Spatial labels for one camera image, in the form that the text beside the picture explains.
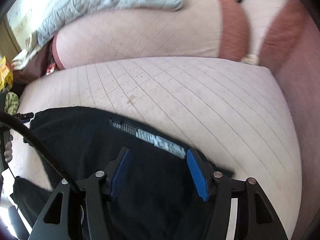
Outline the person's left hand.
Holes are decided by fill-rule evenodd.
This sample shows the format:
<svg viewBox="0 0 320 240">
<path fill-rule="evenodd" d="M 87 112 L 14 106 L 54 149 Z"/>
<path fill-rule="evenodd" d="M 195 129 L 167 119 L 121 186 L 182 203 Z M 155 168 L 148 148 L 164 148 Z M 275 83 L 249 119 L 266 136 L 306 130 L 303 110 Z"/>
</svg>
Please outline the person's left hand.
<svg viewBox="0 0 320 240">
<path fill-rule="evenodd" d="M 7 163 L 12 161 L 12 141 L 13 141 L 13 136 L 9 135 L 9 140 L 5 145 L 5 151 L 4 151 L 4 157 Z"/>
</svg>

